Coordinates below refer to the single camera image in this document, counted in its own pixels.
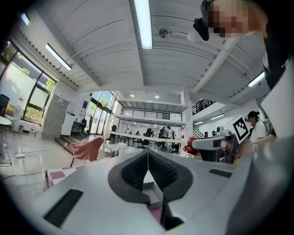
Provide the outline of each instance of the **wristwatch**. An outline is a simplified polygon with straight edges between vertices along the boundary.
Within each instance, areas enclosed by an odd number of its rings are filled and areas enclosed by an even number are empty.
[[[252,152],[256,152],[258,149],[258,143],[257,142],[253,142],[252,143]]]

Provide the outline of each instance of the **black railing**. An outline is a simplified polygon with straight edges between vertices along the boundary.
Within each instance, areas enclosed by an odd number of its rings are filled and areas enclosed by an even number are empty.
[[[170,119],[170,114],[165,112],[150,112],[150,111],[143,111],[143,110],[133,110],[133,109],[122,109],[121,115],[127,116],[137,116],[137,117],[144,117],[144,118],[159,118],[159,119]]]
[[[195,115],[196,113],[201,112],[202,110],[206,109],[207,107],[211,106],[214,103],[215,103],[215,101],[209,101],[209,100],[201,100],[201,101],[199,101],[196,105],[194,105],[192,107],[193,115]]]
[[[197,139],[205,138],[205,136],[194,126],[193,126],[193,137]]]

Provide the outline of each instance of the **ceiling light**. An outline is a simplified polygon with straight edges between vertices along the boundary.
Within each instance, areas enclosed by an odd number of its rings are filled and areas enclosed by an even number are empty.
[[[220,117],[222,117],[222,116],[224,116],[224,114],[221,114],[221,115],[219,115],[219,116],[217,116],[217,117],[213,117],[213,118],[211,118],[211,120],[213,120],[213,119],[216,119],[216,118],[220,118]]]
[[[254,79],[252,82],[248,84],[249,87],[253,87],[255,84],[257,84],[260,80],[262,80],[265,77],[265,72],[262,72],[260,75],[257,76],[256,79]]]
[[[65,62],[64,59],[62,59],[57,52],[49,45],[46,44],[45,48],[67,69],[71,70],[72,68]]]
[[[22,14],[22,19],[23,19],[23,21],[25,22],[25,24],[26,25],[28,25],[28,23],[29,23],[29,19],[28,19],[28,17],[26,16],[26,14]]]
[[[143,49],[152,49],[152,26],[149,0],[134,0]]]

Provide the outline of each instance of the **white shelving rack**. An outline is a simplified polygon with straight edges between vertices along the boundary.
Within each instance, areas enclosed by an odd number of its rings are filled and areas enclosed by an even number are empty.
[[[162,119],[162,118],[135,116],[133,115],[134,112],[133,113],[124,112],[125,115],[111,114],[109,115],[109,118],[107,120],[106,130],[104,134],[104,142],[102,147],[103,153],[104,153],[108,134],[121,135],[121,136],[130,137],[130,138],[137,138],[137,139],[142,138],[142,139],[153,140],[158,142],[165,141],[165,142],[173,142],[173,143],[179,143],[179,144],[182,143],[181,139],[177,139],[177,140],[159,139],[159,138],[143,137],[143,136],[138,136],[135,134],[119,132],[118,131],[119,125],[118,125],[117,132],[113,132],[109,130],[109,124],[114,118],[118,118],[120,120],[119,124],[121,123],[121,121],[127,121],[132,123],[135,122],[137,124],[146,123],[150,125],[160,125],[160,126],[162,125],[162,126],[171,126],[171,127],[180,127],[180,128],[186,125],[191,125],[191,128],[193,126],[192,105],[183,105],[183,104],[160,102],[160,101],[158,102],[157,101],[142,101],[142,100],[134,100],[134,99],[117,99],[117,102],[119,102],[124,109],[130,109],[130,110],[134,110],[138,112],[156,112],[156,113],[168,113],[168,114],[176,113],[176,114],[182,115],[182,113],[186,109],[190,109],[189,111],[190,115],[188,116],[186,121],[177,121],[177,120],[168,120],[168,119]]]

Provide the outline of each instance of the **tube light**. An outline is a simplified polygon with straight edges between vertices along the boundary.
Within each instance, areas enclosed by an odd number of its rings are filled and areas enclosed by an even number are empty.
[[[211,120],[213,120],[213,119],[216,119],[216,118],[220,118],[220,117],[222,117],[222,116],[224,116],[224,114],[221,114],[221,115],[219,115],[219,116],[217,116],[217,117],[213,117],[213,118],[211,118]]]
[[[28,19],[28,17],[26,16],[26,14],[22,14],[22,19],[23,19],[23,21],[25,22],[25,24],[26,25],[28,25],[28,23],[29,23],[29,19]]]
[[[152,49],[152,26],[149,0],[134,0],[143,49]]]
[[[253,87],[255,84],[257,84],[260,80],[262,80],[265,77],[265,72],[262,72],[259,76],[257,76],[256,79],[254,79],[252,82],[248,84],[249,87]]]
[[[71,70],[72,68],[62,59],[56,51],[47,43],[45,48],[67,69]]]

